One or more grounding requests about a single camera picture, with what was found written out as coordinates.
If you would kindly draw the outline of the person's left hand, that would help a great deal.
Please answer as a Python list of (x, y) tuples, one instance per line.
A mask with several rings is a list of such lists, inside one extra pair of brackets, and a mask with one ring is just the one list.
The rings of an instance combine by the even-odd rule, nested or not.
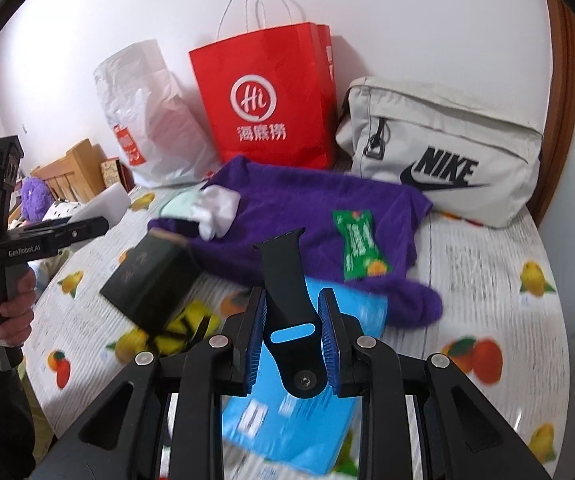
[(0, 342), (9, 347), (19, 347), (30, 336), (34, 319), (33, 304), (36, 300), (36, 278), (33, 270), (18, 280), (18, 293), (0, 307), (1, 315), (6, 319), (0, 322)]

